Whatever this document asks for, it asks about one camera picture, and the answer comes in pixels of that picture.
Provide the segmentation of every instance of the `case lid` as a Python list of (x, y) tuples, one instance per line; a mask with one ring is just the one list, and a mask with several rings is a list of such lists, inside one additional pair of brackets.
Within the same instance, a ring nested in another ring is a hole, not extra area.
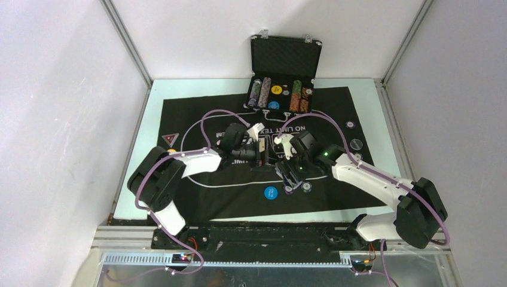
[(308, 43), (302, 38), (254, 35), (252, 48), (252, 70), (262, 74), (295, 75), (315, 78), (322, 43)]

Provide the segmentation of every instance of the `case latch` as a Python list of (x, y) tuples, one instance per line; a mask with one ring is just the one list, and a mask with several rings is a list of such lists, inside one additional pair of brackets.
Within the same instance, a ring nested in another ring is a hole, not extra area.
[(304, 42), (305, 43), (311, 43), (313, 41), (313, 39), (311, 38), (311, 35), (304, 35)]
[(262, 30), (259, 32), (259, 35), (261, 35), (261, 38), (262, 38), (262, 39), (267, 39), (267, 38), (268, 38), (268, 29), (262, 29)]

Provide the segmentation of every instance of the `poker chip stack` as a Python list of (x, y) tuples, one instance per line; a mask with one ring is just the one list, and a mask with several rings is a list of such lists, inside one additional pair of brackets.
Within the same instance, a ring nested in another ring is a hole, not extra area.
[(259, 108), (265, 108), (268, 104), (269, 89), (271, 87), (271, 78), (265, 77), (262, 81), (261, 94), (259, 95)]
[(289, 105), (289, 110), (291, 112), (297, 112), (299, 110), (301, 100), (301, 86), (302, 83), (300, 80), (294, 81), (294, 85), (292, 86), (291, 103)]
[(300, 102), (300, 112), (308, 112), (309, 99), (311, 94), (313, 94), (313, 90), (310, 88), (303, 88), (301, 91), (301, 102)]
[(250, 98), (248, 100), (249, 106), (257, 106), (257, 100), (259, 99), (260, 91), (261, 91), (261, 80), (257, 79), (253, 81), (252, 91), (250, 92)]

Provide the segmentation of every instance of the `yellow poker chip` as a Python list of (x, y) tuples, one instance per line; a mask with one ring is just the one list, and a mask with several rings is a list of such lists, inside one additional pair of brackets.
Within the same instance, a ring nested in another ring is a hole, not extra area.
[(281, 86), (273, 86), (271, 88), (271, 92), (273, 94), (281, 94), (282, 93), (282, 87)]

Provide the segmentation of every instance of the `blue poker chip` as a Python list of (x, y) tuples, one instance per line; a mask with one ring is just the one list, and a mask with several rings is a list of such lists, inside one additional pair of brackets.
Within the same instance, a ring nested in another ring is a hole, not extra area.
[(264, 196), (266, 196), (266, 198), (269, 200), (273, 200), (278, 196), (278, 190), (276, 187), (267, 187), (264, 190)]
[(280, 104), (278, 104), (278, 102), (270, 102), (268, 104), (268, 108), (270, 108), (270, 109), (279, 109), (280, 108)]

